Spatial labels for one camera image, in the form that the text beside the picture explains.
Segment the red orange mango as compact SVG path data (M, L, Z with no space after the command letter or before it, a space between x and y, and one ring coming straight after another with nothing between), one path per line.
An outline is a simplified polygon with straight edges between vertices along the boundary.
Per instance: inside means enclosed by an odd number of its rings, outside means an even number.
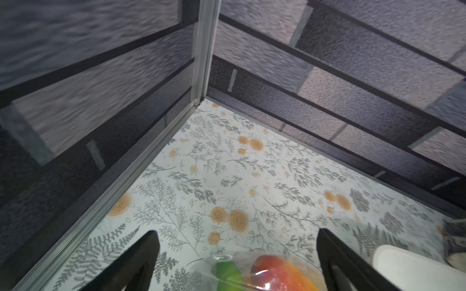
M251 282L261 291L318 291L295 264L275 255L261 255L251 267Z

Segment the white oval plastic tray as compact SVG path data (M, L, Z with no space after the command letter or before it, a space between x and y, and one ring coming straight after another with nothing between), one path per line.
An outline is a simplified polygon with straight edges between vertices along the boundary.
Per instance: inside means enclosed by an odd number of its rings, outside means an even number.
M466 291L464 272L405 249L379 246L368 262L401 291Z

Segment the clear blue-zipper zip-top bag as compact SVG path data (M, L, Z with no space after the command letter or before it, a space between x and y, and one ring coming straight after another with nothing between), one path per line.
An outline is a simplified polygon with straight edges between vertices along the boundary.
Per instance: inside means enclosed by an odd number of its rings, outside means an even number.
M325 291L324 276L300 258L261 252L219 253L196 262L186 291Z

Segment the green mango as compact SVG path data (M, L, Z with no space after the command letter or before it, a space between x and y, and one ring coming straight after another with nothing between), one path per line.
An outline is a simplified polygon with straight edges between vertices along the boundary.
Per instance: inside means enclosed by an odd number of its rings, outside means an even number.
M242 291L243 278L240 269L232 261L217 262L212 273L218 280L218 291Z

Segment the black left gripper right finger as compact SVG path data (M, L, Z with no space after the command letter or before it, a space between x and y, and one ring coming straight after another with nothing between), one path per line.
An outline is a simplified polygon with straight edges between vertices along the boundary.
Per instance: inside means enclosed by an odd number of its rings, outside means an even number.
M316 249L329 291L398 290L331 230L319 230Z

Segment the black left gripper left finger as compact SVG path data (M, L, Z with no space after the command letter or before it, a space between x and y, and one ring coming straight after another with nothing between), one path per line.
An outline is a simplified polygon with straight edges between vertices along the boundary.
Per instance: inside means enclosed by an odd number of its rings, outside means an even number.
M150 230L83 291L147 291L160 252L158 233Z

